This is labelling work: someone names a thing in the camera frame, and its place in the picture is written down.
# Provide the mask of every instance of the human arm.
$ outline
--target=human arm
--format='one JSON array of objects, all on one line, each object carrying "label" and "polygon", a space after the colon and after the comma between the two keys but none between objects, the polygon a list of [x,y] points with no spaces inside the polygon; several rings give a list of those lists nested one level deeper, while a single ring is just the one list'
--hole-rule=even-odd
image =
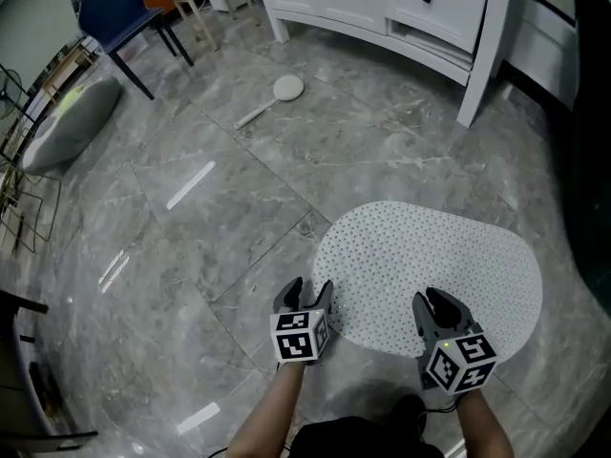
[{"label": "human arm", "polygon": [[460,399],[458,419],[469,458],[514,458],[507,434],[480,390],[471,391]]},{"label": "human arm", "polygon": [[229,443],[229,458],[280,456],[302,388],[303,362],[284,364],[254,410]]}]

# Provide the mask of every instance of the black shoe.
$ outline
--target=black shoe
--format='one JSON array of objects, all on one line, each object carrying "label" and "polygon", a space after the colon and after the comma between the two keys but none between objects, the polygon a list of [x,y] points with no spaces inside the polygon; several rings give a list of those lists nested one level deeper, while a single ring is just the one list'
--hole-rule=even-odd
[{"label": "black shoe", "polygon": [[417,395],[401,397],[389,416],[390,432],[403,436],[409,442],[420,441],[427,425],[426,409],[424,402]]}]

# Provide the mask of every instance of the white paddle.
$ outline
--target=white paddle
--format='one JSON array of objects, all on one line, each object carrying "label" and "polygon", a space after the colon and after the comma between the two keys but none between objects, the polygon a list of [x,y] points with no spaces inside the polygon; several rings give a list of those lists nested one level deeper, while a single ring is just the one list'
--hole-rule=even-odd
[{"label": "white paddle", "polygon": [[234,128],[237,130],[240,129],[240,127],[245,126],[248,122],[261,115],[279,100],[289,102],[297,98],[303,92],[304,80],[302,80],[299,76],[288,74],[278,78],[276,83],[274,83],[274,98],[269,100],[265,105],[259,107],[259,109],[252,111],[250,114],[240,119],[238,122],[236,122]]}]

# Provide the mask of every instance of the blue chair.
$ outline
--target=blue chair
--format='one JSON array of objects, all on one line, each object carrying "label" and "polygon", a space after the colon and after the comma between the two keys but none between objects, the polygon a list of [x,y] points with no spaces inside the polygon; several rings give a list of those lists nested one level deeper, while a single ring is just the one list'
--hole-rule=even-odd
[{"label": "blue chair", "polygon": [[161,29],[168,33],[189,66],[193,66],[187,51],[161,16],[162,11],[147,9],[144,0],[82,0],[78,14],[78,27],[95,39],[102,50],[151,100],[154,99],[153,95],[116,52],[144,28],[153,26],[172,55],[176,56],[176,52]]}]

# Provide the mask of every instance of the gray tile floor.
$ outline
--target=gray tile floor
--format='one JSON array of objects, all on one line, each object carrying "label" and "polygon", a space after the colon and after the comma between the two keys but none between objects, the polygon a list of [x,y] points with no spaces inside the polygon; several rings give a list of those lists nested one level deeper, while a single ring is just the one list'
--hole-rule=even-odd
[{"label": "gray tile floor", "polygon": [[[125,92],[63,172],[52,241],[0,265],[3,288],[51,307],[20,322],[38,338],[37,358],[75,421],[100,432],[75,456],[195,457],[225,447],[273,377],[274,295],[308,276],[332,222],[382,199],[498,225],[532,246],[541,317],[485,394],[516,456],[569,456],[611,403],[611,323],[572,262],[543,111],[493,86],[466,130],[454,122],[463,89],[407,58],[298,25],[280,45],[265,19],[255,28],[209,11],[205,18],[222,42],[217,52],[176,25],[194,68],[154,35],[132,62],[155,101],[105,58],[84,77],[111,73]],[[304,95],[234,131],[284,73],[305,80]],[[409,388],[418,388],[414,361],[336,337],[325,363],[306,373],[292,432],[382,416]],[[436,393],[425,400],[444,402]],[[219,414],[178,434],[213,402]],[[455,416],[432,416],[426,437],[452,448]]]}]

